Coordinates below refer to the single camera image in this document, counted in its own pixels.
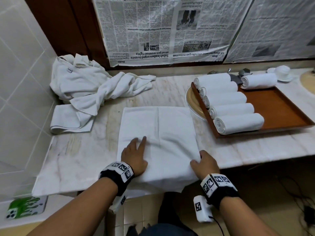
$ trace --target hand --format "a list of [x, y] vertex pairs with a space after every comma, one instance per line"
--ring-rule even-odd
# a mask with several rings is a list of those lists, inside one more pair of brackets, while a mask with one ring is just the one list
[[199, 180], [203, 180], [208, 174], [220, 173], [216, 160], [208, 152], [202, 150], [199, 153], [201, 157], [200, 163], [195, 160], [190, 162], [190, 166]]
[[132, 167], [135, 177], [141, 175], [147, 168], [148, 162], [143, 159], [144, 148], [146, 146], [147, 137], [143, 137], [138, 147], [136, 143], [138, 138], [134, 138], [121, 153], [121, 161], [126, 162]]

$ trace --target green phone case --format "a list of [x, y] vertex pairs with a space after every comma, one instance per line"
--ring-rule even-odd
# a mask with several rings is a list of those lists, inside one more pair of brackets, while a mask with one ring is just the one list
[[22, 217], [37, 215], [44, 212], [48, 196], [27, 197], [11, 202], [6, 219], [19, 219]]

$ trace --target wristband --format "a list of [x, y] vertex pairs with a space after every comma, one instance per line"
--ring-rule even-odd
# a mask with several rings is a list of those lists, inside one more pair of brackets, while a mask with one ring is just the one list
[[99, 179], [103, 177], [110, 178], [115, 182], [118, 186], [117, 196], [122, 196], [134, 177], [134, 172], [127, 163], [118, 161], [109, 164], [100, 172]]
[[207, 175], [201, 182], [201, 187], [207, 195], [209, 204], [217, 209], [224, 197], [239, 197], [238, 191], [230, 180], [222, 174]]

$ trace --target marble countertop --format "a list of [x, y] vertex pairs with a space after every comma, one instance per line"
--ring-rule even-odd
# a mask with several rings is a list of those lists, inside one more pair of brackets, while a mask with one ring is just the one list
[[[297, 75], [311, 69], [294, 69]], [[34, 196], [85, 190], [99, 172], [116, 160], [118, 135], [124, 107], [188, 107], [185, 93], [196, 75], [158, 77], [153, 88], [135, 97], [106, 102], [89, 133], [54, 136], [46, 160], [33, 188]], [[315, 95], [299, 79], [277, 87], [309, 118], [315, 121]], [[220, 168], [231, 168], [306, 155], [315, 155], [315, 127], [215, 139], [207, 122], [191, 113], [199, 149], [208, 151]]]

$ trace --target newspaper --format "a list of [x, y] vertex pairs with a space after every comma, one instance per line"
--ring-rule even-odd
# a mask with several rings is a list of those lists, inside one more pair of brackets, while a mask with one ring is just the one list
[[224, 63], [315, 57], [315, 0], [255, 0]]
[[252, 0], [93, 0], [111, 67], [222, 61]]

